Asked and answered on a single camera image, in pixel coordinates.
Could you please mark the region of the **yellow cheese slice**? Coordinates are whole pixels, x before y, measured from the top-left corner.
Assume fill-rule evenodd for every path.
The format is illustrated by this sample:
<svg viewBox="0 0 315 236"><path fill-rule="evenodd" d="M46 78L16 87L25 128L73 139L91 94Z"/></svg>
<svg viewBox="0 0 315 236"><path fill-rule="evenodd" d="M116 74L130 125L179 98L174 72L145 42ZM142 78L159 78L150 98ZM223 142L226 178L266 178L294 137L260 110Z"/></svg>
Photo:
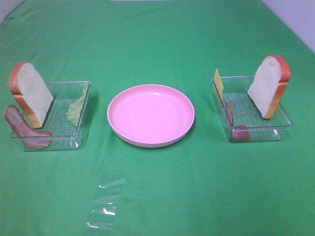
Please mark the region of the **yellow cheese slice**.
<svg viewBox="0 0 315 236"><path fill-rule="evenodd" d="M217 88L217 91L218 91L218 95L222 101L223 99L223 83L221 81L221 77L220 77L220 74L219 74L219 70L216 69L215 70L215 73L214 73L214 84Z"/></svg>

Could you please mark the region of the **green lettuce leaf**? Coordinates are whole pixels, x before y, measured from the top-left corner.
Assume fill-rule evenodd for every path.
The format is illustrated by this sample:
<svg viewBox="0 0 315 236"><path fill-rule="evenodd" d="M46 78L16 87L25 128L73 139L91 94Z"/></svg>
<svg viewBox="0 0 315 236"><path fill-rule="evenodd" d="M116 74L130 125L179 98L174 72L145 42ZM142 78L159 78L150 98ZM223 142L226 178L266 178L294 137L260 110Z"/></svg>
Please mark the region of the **green lettuce leaf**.
<svg viewBox="0 0 315 236"><path fill-rule="evenodd" d="M71 103L68 107L67 112L66 112L67 120L72 125L74 125L75 127L77 127L77 125L79 123L80 113L81 113L81 110L83 108L83 104L84 104L84 101L86 98L88 87L89 87L89 83L85 82L84 87L83 87L83 93L82 93L81 97L78 100L76 100L75 102Z"/></svg>

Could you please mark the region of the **bacon strip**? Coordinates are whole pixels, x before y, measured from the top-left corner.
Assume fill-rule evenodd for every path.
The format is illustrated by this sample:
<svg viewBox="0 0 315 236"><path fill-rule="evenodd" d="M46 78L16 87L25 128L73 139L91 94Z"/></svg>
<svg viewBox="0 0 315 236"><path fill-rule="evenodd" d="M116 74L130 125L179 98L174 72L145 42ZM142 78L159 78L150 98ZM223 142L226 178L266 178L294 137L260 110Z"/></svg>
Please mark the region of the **bacon strip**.
<svg viewBox="0 0 315 236"><path fill-rule="evenodd" d="M227 124L231 126L230 138L232 141L248 141L250 139L250 132L247 130L245 124L234 125L234 116L232 107L229 104L228 100L225 101L225 108L227 113Z"/></svg>
<svg viewBox="0 0 315 236"><path fill-rule="evenodd" d="M51 131L37 130L29 126L15 105L9 105L4 111L4 117L18 137L51 137ZM22 140L22 143L33 149L47 148L51 141L43 139Z"/></svg>

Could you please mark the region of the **toast bread slice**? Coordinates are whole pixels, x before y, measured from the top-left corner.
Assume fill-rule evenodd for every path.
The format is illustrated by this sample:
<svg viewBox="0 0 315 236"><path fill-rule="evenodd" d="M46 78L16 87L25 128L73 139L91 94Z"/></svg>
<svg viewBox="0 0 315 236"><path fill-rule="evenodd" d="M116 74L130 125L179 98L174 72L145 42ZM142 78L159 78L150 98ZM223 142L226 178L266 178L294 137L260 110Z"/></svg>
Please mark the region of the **toast bread slice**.
<svg viewBox="0 0 315 236"><path fill-rule="evenodd" d="M41 128L53 96L35 67L29 62L16 64L10 73L9 88L15 101L28 115L32 127Z"/></svg>
<svg viewBox="0 0 315 236"><path fill-rule="evenodd" d="M291 69L280 55L267 56L258 67L248 95L264 119L271 119L291 78Z"/></svg>

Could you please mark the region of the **pink round plate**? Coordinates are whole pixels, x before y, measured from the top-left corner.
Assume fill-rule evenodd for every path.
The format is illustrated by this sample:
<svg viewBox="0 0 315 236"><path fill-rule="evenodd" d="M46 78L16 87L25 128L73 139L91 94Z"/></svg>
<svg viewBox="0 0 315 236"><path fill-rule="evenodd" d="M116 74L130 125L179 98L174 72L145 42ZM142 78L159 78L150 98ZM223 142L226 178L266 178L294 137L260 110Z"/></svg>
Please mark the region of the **pink round plate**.
<svg viewBox="0 0 315 236"><path fill-rule="evenodd" d="M125 142L159 148L182 139L191 129L195 110L182 92L164 85L139 85L116 95L107 109L112 130Z"/></svg>

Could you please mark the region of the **green tablecloth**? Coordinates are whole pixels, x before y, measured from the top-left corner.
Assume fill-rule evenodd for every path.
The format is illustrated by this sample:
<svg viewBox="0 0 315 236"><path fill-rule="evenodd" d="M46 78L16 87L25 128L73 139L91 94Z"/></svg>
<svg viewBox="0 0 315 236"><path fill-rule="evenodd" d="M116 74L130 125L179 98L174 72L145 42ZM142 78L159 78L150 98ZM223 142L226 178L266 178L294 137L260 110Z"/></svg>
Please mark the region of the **green tablecloth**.
<svg viewBox="0 0 315 236"><path fill-rule="evenodd" d="M292 76L282 106L293 128L277 142L231 143L211 79L253 75L282 55ZM0 26L0 108L14 103L12 67L44 80L92 82L89 130L76 150L25 152L0 120L0 233L103 235L91 209L124 178L112 236L312 236L315 233L315 56L258 0L29 0ZM127 144L106 117L140 84L185 93L195 122L179 142Z"/></svg>

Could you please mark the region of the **right clear plastic tray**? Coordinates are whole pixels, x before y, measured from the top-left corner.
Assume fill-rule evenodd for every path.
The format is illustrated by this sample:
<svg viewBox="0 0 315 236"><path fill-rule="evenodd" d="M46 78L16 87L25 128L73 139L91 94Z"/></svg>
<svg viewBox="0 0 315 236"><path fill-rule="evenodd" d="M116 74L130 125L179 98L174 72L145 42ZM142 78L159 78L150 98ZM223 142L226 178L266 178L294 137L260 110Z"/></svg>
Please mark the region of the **right clear plastic tray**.
<svg viewBox="0 0 315 236"><path fill-rule="evenodd" d="M293 123L281 105L278 105L271 119L264 119L258 108L251 100L247 91L254 80L254 76L225 76L221 77L223 83L223 99L221 101L217 88L212 80L212 97L220 116L222 127L231 142L231 126L227 124L225 101L232 107L234 125L245 124L250 132L250 139L242 142L277 141L287 135L287 130Z"/></svg>

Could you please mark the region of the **clear plastic tray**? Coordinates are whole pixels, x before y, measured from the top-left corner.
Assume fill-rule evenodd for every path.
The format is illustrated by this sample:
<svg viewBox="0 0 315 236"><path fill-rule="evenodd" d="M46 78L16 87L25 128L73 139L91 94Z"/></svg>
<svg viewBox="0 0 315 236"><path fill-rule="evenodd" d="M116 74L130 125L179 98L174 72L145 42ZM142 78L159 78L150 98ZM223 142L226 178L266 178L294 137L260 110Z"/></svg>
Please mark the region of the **clear plastic tray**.
<svg viewBox="0 0 315 236"><path fill-rule="evenodd" d="M223 99L221 101L217 88L212 80L212 97L220 116L222 127L231 142L231 126L227 124L225 101L232 107L234 125L245 124L250 132L250 139L242 142L277 141L287 135L287 130L293 123L281 105L278 105L271 119L264 119L258 108L251 100L247 91L254 80L254 76L225 76L221 77L223 83Z"/></svg>
<svg viewBox="0 0 315 236"><path fill-rule="evenodd" d="M51 103L45 122L40 130L51 131L51 137L18 137L12 132L12 140L18 143L24 151L72 150L79 148L86 139L89 129L87 124L87 113L90 102L89 95L92 86L90 81L87 81L89 87L77 127L67 120L66 112L69 105L81 97L85 82L86 81L47 83L46 85L53 95L54 100ZM51 143L44 149L28 148L22 143L22 140L29 141L31 139L50 140Z"/></svg>

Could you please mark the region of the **left clear plastic tray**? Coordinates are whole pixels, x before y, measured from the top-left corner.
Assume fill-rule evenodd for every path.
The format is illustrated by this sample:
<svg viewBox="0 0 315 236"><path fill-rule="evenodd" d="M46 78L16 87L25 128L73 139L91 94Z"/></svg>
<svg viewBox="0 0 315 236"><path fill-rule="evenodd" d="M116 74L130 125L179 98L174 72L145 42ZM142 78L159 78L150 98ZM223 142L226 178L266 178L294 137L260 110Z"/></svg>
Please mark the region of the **left clear plastic tray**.
<svg viewBox="0 0 315 236"><path fill-rule="evenodd" d="M87 113L90 102L89 95L92 86L90 81L87 81L89 87L77 127L67 120L66 112L69 105L81 97L85 82L86 81L47 83L46 85L53 95L54 100L51 103L45 122L40 130L51 131L51 137L18 137L12 132L12 140L18 143L24 151L72 150L79 148L86 139L89 129L87 124ZM28 148L22 143L22 140L29 141L31 139L50 140L51 143L44 149Z"/></svg>

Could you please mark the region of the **clear tape strip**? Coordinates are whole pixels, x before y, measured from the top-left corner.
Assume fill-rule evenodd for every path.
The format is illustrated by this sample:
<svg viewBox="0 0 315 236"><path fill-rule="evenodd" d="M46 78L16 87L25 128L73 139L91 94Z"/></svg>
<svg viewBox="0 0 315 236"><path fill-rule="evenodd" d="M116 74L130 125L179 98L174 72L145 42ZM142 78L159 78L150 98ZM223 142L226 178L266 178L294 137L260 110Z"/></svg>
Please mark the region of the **clear tape strip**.
<svg viewBox="0 0 315 236"><path fill-rule="evenodd" d="M86 231L89 236L108 236L114 228L117 208L126 180L123 170L113 169L102 174L96 185L88 212Z"/></svg>

